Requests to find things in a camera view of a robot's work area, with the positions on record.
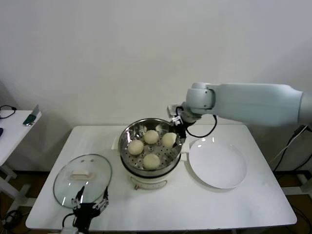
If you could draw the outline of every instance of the green object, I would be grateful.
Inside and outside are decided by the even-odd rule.
[[[24,125],[32,125],[33,122],[35,121],[37,116],[30,114],[25,121],[23,122]]]
[[[31,112],[31,114],[26,118],[26,120],[23,122],[23,124],[25,126],[31,126],[33,125],[36,117],[37,117],[37,114],[39,113],[39,106],[37,105],[34,110]]]

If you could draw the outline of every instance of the table leg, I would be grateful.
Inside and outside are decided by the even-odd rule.
[[[0,177],[0,188],[1,190],[6,193],[10,198],[13,199],[24,199],[26,198],[25,196],[21,195],[20,192],[14,188],[12,185],[10,185],[7,181],[2,179]]]
[[[282,187],[285,195],[303,195],[307,194],[312,198],[312,178],[307,180],[304,175],[297,175],[302,185],[300,187]]]
[[[10,185],[7,181],[0,177],[0,188],[10,198],[14,199],[8,212],[17,210],[19,206],[32,207],[35,204],[35,198],[27,198],[25,195],[30,189],[30,184],[24,184],[20,191]]]
[[[3,164],[0,167],[0,170],[4,173],[6,173],[8,176],[10,176],[13,179],[16,179],[16,177],[18,176],[15,172],[13,172],[13,170],[11,168],[9,168],[9,166],[7,166],[6,164]]]

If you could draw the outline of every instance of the black cable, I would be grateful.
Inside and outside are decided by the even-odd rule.
[[[12,116],[12,115],[14,115],[14,113],[16,112],[16,107],[14,107],[14,106],[10,106],[10,105],[3,105],[3,106],[0,106],[0,110],[1,110],[1,108],[2,107],[11,107],[11,109],[12,109],[12,111],[13,111],[13,113],[12,114],[10,114],[10,115],[8,115],[8,116],[6,116],[6,117],[0,117],[0,119],[4,119],[4,118],[9,118],[10,116]]]
[[[186,128],[186,132],[190,135],[190,136],[193,136],[193,137],[197,137],[197,138],[204,138],[204,137],[207,137],[209,136],[213,131],[214,129],[216,128],[216,125],[218,124],[218,120],[216,118],[215,115],[213,115],[214,117],[214,127],[210,130],[210,132],[208,132],[206,135],[203,135],[203,136],[196,136],[196,135],[193,135],[192,133],[190,133],[190,131]]]
[[[300,166],[296,167],[296,168],[293,169],[292,171],[298,170],[300,167],[303,167],[304,165],[306,165],[306,164],[310,161],[311,158],[312,158],[312,154],[308,157],[307,160],[305,160],[304,163],[302,163]]]
[[[62,221],[62,227],[64,227],[64,225],[65,225],[65,220],[67,219],[67,217],[72,216],[72,215],[74,215],[74,213],[67,214],[67,215],[64,217],[64,219],[63,219],[63,221]]]
[[[291,205],[292,206],[292,208],[293,209],[296,209],[296,210],[294,210],[294,212],[295,212],[295,214],[296,215],[299,215],[300,217],[302,217],[305,221],[306,221],[306,223],[308,224],[308,226],[309,226],[309,232],[308,232],[308,234],[311,234],[311,232],[312,232],[312,224],[311,224],[311,222],[309,221],[309,218],[300,210],[300,209],[298,209],[297,207],[295,207],[295,206],[293,206],[293,205]],[[290,231],[292,234],[296,234],[295,232],[293,232],[289,227],[286,227],[287,228],[287,230],[288,231]]]
[[[296,136],[295,134],[292,135],[292,137],[288,140],[287,145],[289,145],[289,143],[292,141],[292,139],[293,139],[295,136]],[[278,166],[281,164],[281,162],[282,162],[282,160],[283,160],[283,158],[284,158],[284,155],[285,155],[285,152],[287,151],[287,149],[288,149],[288,147],[283,151],[282,157],[279,159],[279,162],[278,162],[278,164],[275,166],[273,172],[275,172],[276,169],[278,168]]]
[[[177,116],[179,115],[178,112],[177,112],[178,109],[184,110],[182,106],[177,106],[177,107],[175,108],[175,113],[176,113]],[[210,130],[210,132],[208,132],[206,135],[203,135],[203,136],[196,136],[196,135],[190,133],[190,131],[188,130],[188,127],[185,128],[186,132],[187,132],[190,136],[196,137],[196,138],[204,138],[204,137],[209,136],[209,135],[215,130],[215,128],[216,128],[216,126],[217,126],[217,124],[218,124],[217,117],[216,117],[215,115],[213,115],[213,117],[214,117],[214,126],[213,126],[213,128]]]
[[[281,175],[279,178],[277,178],[277,180],[279,180],[280,178],[282,178],[284,175]]]
[[[31,231],[30,229],[28,229],[28,230],[26,230],[25,232],[22,232],[22,233],[15,233],[15,232],[12,231],[13,228],[17,227],[20,224],[20,221],[21,221],[23,216],[25,216],[25,215],[22,215],[21,212],[18,211],[18,210],[10,211],[3,217],[3,219],[1,219],[0,224],[3,227],[3,229],[7,230],[8,233],[10,233],[10,234],[27,234],[28,232]]]

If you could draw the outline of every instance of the small white table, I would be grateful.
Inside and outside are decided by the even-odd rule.
[[[0,136],[0,170],[7,174],[5,179],[0,177],[0,189],[14,199],[8,212],[16,210],[19,206],[33,206],[35,198],[25,197],[30,188],[29,184],[24,184],[20,191],[8,183],[10,178],[16,178],[17,175],[4,163],[32,129],[33,126],[24,126],[23,122],[31,114],[32,111],[16,111],[12,116],[5,119],[0,119],[0,128],[3,128],[3,133]],[[12,111],[0,111],[0,116],[5,117],[11,114]],[[35,123],[40,119],[41,113],[38,113]]]
[[[60,230],[63,217],[72,210],[60,206],[53,196],[53,183],[70,160],[84,154],[105,156],[113,169],[109,206],[92,220],[90,231],[215,230],[271,227],[296,223],[296,216],[249,130],[244,125],[218,125],[214,137],[235,144],[245,156],[248,173],[234,189],[206,186],[180,161],[158,190],[135,190],[128,180],[114,138],[125,126],[78,126],[68,137],[36,202],[26,226]],[[204,134],[211,125],[192,126]],[[70,226],[69,217],[65,226]]]

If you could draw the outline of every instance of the steamed bun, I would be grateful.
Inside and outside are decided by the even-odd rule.
[[[144,144],[140,140],[133,140],[130,142],[128,146],[128,152],[131,155],[139,155],[142,153],[143,149],[144,149]]]
[[[155,144],[159,139],[158,132],[155,130],[148,130],[144,135],[144,141],[150,145]]]
[[[143,158],[143,167],[147,170],[154,170],[160,165],[160,159],[157,155],[149,154]]]
[[[166,133],[161,139],[162,145],[165,146],[166,148],[172,148],[175,142],[176,142],[175,133]]]

